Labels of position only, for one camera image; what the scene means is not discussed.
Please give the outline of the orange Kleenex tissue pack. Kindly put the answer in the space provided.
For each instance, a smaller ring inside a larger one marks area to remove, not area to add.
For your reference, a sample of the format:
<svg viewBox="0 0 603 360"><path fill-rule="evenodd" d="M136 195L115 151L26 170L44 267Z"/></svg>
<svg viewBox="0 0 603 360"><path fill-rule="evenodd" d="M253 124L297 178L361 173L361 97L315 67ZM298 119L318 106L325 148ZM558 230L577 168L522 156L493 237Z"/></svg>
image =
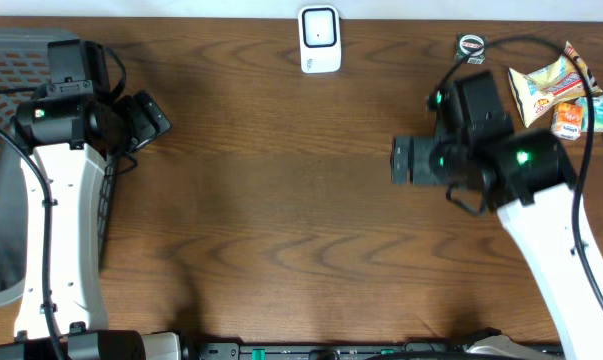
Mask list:
<svg viewBox="0 0 603 360"><path fill-rule="evenodd" d="M576 140L581 135L583 108L562 102L554 106L551 132L562 139Z"/></svg>

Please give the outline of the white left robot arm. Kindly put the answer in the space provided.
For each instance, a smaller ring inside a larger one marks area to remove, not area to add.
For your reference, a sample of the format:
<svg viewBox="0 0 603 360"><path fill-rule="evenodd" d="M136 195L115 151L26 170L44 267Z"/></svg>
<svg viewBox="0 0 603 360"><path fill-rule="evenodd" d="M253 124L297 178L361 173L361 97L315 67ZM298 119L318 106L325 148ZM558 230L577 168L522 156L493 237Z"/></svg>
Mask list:
<svg viewBox="0 0 603 360"><path fill-rule="evenodd" d="M191 359L177 331L113 330L99 280L99 204L109 163L166 133L146 92L111 83L113 51L81 39L47 46L51 81L17 107L4 138L27 191L25 289L0 359Z"/></svg>

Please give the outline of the green Kleenex tissue pack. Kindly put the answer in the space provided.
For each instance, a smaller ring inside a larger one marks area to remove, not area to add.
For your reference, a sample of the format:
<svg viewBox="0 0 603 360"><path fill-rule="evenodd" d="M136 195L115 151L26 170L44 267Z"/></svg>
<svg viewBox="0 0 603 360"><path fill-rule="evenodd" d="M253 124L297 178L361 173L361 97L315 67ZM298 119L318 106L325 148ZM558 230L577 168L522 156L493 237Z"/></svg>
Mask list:
<svg viewBox="0 0 603 360"><path fill-rule="evenodd" d="M585 97L580 97L575 102L576 106L579 106L583 110L582 117L582 131L585 132L588 129L588 106L587 99ZM593 98L593 108L594 108L594 131L595 132L603 132L603 95Z"/></svg>

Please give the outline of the yellow wet wipes pack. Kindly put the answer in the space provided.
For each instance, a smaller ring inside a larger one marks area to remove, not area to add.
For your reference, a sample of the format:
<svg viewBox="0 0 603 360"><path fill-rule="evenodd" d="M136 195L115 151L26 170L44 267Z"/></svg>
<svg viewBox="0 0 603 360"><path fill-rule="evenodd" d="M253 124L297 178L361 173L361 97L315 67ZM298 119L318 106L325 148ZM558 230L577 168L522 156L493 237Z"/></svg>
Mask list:
<svg viewBox="0 0 603 360"><path fill-rule="evenodd" d="M585 74L593 94L603 92L589 67L570 42L566 42L564 52L577 63L577 67L561 55L554 63L529 74L520 73L513 68L508 69L512 95L526 128L554 105L586 96L580 72Z"/></svg>

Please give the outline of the green white small pack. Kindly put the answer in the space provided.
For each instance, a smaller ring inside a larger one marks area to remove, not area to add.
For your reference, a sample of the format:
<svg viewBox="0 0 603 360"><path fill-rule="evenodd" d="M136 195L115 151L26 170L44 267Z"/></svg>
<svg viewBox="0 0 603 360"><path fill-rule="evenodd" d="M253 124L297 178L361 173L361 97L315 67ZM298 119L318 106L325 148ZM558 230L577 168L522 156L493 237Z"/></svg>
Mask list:
<svg viewBox="0 0 603 360"><path fill-rule="evenodd" d="M486 36L459 33L456 41L455 61L482 65L486 59L486 43Z"/></svg>

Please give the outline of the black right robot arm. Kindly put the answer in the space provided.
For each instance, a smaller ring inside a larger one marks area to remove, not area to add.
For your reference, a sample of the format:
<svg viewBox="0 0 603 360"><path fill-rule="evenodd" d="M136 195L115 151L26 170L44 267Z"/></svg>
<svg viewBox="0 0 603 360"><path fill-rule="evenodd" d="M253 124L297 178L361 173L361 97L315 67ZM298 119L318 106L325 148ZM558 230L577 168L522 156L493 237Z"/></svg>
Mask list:
<svg viewBox="0 0 603 360"><path fill-rule="evenodd" d="M560 140L544 129L516 132L489 71L437 89L428 107L432 136L394 140L393 183L442 186L468 213L496 213L533 274L564 358L603 359L603 257Z"/></svg>

